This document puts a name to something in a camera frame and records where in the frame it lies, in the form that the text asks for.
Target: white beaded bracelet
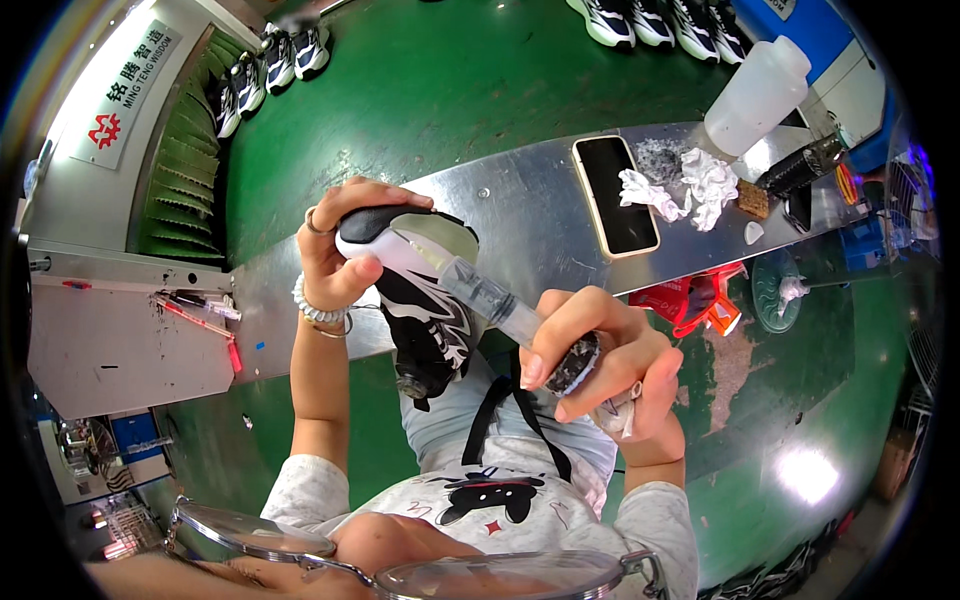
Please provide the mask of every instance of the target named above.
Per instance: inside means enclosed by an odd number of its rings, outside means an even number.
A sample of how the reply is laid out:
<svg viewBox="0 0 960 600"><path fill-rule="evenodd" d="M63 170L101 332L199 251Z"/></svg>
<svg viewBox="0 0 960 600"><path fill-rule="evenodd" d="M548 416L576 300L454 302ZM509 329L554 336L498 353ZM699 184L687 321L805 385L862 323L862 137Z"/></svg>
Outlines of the white beaded bracelet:
<svg viewBox="0 0 960 600"><path fill-rule="evenodd" d="M311 324L316 322L337 323L350 312L351 306L344 306L336 310L321 310L311 306L310 302L306 301L306 298L303 297L303 273L300 273L300 276L297 277L297 283L294 285L292 294L294 295L294 303L297 305L297 308L300 309L300 312L303 313L303 318Z"/></svg>

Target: black and white sneaker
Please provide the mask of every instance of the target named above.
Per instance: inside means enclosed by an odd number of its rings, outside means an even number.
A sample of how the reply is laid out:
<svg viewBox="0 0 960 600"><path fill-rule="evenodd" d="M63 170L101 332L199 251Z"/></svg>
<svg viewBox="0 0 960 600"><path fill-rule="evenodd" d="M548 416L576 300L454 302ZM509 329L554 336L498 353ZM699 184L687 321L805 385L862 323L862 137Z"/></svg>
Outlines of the black and white sneaker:
<svg viewBox="0 0 960 600"><path fill-rule="evenodd" d="M710 17L710 35L713 45L720 52L720 58L730 64L743 62L747 55L740 45L740 38L736 32L736 11L730 0L708 0L708 16Z"/></svg>
<svg viewBox="0 0 960 600"><path fill-rule="evenodd" d="M670 21L677 41L690 56L700 60L720 61L710 38L710 17L704 0L669 0Z"/></svg>
<svg viewBox="0 0 960 600"><path fill-rule="evenodd" d="M263 68L260 61L250 56L249 52L240 55L240 59L230 68L233 79L233 90L237 95L237 112L256 110L267 97L267 90L263 87Z"/></svg>
<svg viewBox="0 0 960 600"><path fill-rule="evenodd" d="M674 45L673 32L663 22L660 15L659 0L633 0L634 10L630 23L636 37L645 44L659 46L663 43Z"/></svg>
<svg viewBox="0 0 960 600"><path fill-rule="evenodd" d="M462 221L414 206L354 210L341 219L336 245L347 258L372 253L383 263L376 290L396 344L396 384L429 411L426 400L467 373L483 324L438 284L437 270L408 240L444 258L475 262L479 251L476 234Z"/></svg>
<svg viewBox="0 0 960 600"><path fill-rule="evenodd" d="M237 95L233 90L233 82L229 73L217 82L213 93L207 92L207 101L216 112L214 119L217 128L217 137L230 137L240 124L240 113L237 112Z"/></svg>
<svg viewBox="0 0 960 600"><path fill-rule="evenodd" d="M268 94L280 89L294 80L294 53L290 34L273 23L267 23L264 30L263 59L267 63L266 88Z"/></svg>
<svg viewBox="0 0 960 600"><path fill-rule="evenodd" d="M634 30L624 18L619 0L566 0L566 4L584 17L587 33L601 44L624 49L636 46Z"/></svg>
<svg viewBox="0 0 960 600"><path fill-rule="evenodd" d="M303 79L308 71L319 71L330 60L330 51L326 49L328 40L330 30L319 25L294 34L294 73L297 79Z"/></svg>

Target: person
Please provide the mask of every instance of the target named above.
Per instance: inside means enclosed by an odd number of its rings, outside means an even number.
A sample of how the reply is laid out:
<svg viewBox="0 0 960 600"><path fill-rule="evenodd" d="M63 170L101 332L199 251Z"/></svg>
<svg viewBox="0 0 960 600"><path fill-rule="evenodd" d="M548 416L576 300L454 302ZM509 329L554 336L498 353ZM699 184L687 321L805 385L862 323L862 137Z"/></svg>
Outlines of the person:
<svg viewBox="0 0 960 600"><path fill-rule="evenodd" d="M312 211L313 229L330 231L362 206L414 204L429 198L385 183L353 178L332 187ZM307 301L333 311L358 300L382 273L373 256L345 260L333 235L304 226L297 234ZM475 356L469 372L415 410L400 399L403 427L420 474L351 511L348 505L348 354L345 324L300 319L290 365L295 421L290 456L262 517L321 534L336 543L334 559L368 575L396 564L477 554L588 549L619 557L657 553L672 598L694 598L698 560L684 494L684 433L670 411L683 355L647 323L642 310L596 287L548 290L537 306L545 318L532 351L519 355L520 383L537 390L570 346L591 330L605 332L607 350L591 376L559 403L538 394L537 421L547 441L569 461L561 473L547 444L523 420L516 403L495 411L479 460L465 443L477 407L494 376ZM633 435L612 437L590 420L600 402L642 381ZM616 450L626 463L624 497L613 526L600 522ZM241 558L222 564L179 564L134 557L88 571L111 597L234 598L288 593L301 598L372 598L349 573ZM641 575L624 579L617 598L642 597ZM156 587L156 596L148 588ZM503 597L518 588L501 589Z"/></svg>

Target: white label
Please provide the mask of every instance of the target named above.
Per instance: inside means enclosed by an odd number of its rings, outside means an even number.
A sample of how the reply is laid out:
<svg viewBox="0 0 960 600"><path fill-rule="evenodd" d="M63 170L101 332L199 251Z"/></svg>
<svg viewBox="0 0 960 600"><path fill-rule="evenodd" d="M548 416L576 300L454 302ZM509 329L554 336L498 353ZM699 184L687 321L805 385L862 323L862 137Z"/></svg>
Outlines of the white label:
<svg viewBox="0 0 960 600"><path fill-rule="evenodd" d="M133 47L130 56L105 89L99 104L86 117L86 137L72 157L108 169L116 169L136 114L163 68L167 57L180 42L180 34L154 20Z"/></svg>
<svg viewBox="0 0 960 600"><path fill-rule="evenodd" d="M763 0L767 3L767 6L774 10L781 21L785 21L786 17L793 14L793 10L797 8L797 0Z"/></svg>

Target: stainless steel workbench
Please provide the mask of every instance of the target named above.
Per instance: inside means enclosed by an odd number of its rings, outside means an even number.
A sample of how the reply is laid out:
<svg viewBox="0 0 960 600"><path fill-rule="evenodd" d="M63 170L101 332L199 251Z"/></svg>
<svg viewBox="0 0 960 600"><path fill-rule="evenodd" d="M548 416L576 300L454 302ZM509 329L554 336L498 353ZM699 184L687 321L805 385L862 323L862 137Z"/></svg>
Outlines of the stainless steel workbench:
<svg viewBox="0 0 960 600"><path fill-rule="evenodd" d="M713 150L702 123L644 125L610 130L633 149L645 139L684 140ZM752 246L744 241L751 216L728 205L707 232L697 231L689 218L668 224L658 220L660 247L646 254L616 259L600 251L577 178L571 148L585 133L524 146L451 167L404 187L434 198L436 207L463 219L480 237L480 269L531 305L549 288L577 290L597 285L612 294L625 294L704 269L768 252L820 235L863 218L840 197L833 176L813 186L810 232L800 234L785 219L782 207L771 206L763 221L764 235ZM734 172L748 181L772 164L812 141L809 130L778 127L733 163ZM675 198L683 204L683 198ZM237 342L244 370L236 381L253 381L286 374L297 326L297 308L290 289L300 272L294 236L236 268L234 298L243 313ZM358 304L379 304L373 288ZM354 310L348 336L351 359L390 351L390 331L376 310Z"/></svg>

